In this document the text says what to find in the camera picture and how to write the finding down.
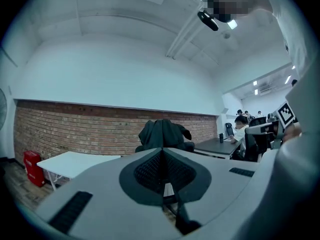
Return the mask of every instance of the red container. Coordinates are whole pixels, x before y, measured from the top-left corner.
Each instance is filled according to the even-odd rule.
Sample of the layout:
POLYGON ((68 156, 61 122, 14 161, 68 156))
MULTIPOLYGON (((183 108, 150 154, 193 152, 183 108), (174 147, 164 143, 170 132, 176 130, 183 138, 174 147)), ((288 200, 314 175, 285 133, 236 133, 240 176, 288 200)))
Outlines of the red container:
POLYGON ((26 151, 23 154, 23 162, 29 180, 38 187, 42 187, 45 184, 44 172, 37 166, 37 163, 41 161, 40 155, 33 151, 26 151))

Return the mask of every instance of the dark desk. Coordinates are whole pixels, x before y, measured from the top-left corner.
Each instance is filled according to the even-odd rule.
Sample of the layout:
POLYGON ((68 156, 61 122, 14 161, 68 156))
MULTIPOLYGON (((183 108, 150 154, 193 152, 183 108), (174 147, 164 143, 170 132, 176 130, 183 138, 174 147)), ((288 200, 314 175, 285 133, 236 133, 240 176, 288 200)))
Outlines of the dark desk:
POLYGON ((223 142, 220 143, 219 138, 213 138, 206 141, 203 141, 199 144, 195 145, 195 152, 204 152, 204 155, 212 155, 222 157, 228 159, 228 156, 232 155, 232 153, 240 146, 241 141, 237 141, 236 143, 231 142, 223 142))

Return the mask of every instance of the white wall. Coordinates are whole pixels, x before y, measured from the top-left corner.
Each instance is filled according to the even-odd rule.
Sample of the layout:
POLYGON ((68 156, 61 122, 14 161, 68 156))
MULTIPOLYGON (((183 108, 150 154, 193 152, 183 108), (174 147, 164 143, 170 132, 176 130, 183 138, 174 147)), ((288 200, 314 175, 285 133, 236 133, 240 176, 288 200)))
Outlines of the white wall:
POLYGON ((219 115, 209 73, 151 43, 85 35, 43 43, 12 87, 15 99, 219 115))
POLYGON ((242 100, 243 108, 253 116, 261 111, 264 116, 273 113, 282 103, 286 101, 286 95, 292 88, 270 92, 266 95, 255 95, 242 100))
POLYGON ((229 92, 290 63, 284 42, 279 40, 238 63, 219 68, 218 89, 222 93, 229 92))
POLYGON ((224 104, 224 111, 217 119, 217 131, 218 133, 227 134, 226 123, 231 123, 232 126, 234 126, 237 111, 242 110, 244 112, 244 109, 241 99, 231 92, 223 94, 222 100, 224 104))
POLYGON ((2 48, 14 61, 15 65, 0 51, 0 88, 6 102, 7 113, 2 129, 0 130, 0 157, 14 158, 14 120, 16 103, 10 94, 12 86, 25 67, 37 46, 39 39, 35 36, 30 22, 22 14, 12 22, 10 29, 1 42, 2 48))
POLYGON ((238 110, 244 111, 244 107, 241 99, 236 97, 233 93, 226 93, 222 95, 224 107, 228 109, 226 112, 227 115, 236 116, 238 110))

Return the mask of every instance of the black jacket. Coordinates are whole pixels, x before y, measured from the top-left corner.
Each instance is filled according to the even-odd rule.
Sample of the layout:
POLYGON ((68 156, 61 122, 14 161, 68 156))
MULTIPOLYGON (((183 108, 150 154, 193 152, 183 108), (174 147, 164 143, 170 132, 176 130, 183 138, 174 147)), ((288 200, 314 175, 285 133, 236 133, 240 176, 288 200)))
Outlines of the black jacket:
POLYGON ((142 146, 138 146, 135 152, 154 148, 176 148, 193 152, 195 144, 184 142, 184 137, 191 140, 190 131, 180 124, 172 123, 168 119, 161 119, 155 122, 149 120, 139 134, 142 146))

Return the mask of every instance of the ceiling duct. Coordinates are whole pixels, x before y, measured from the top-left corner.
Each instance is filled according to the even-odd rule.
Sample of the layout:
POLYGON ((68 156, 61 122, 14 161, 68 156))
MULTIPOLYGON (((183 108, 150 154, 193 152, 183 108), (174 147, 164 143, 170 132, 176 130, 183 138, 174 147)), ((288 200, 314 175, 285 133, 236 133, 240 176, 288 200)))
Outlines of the ceiling duct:
POLYGON ((272 91, 272 88, 271 88, 271 86, 270 86, 269 84, 264 85, 264 86, 262 86, 262 87, 259 88, 259 89, 260 89, 260 90, 259 90, 260 96, 269 94, 269 93, 271 93, 271 91, 272 91))

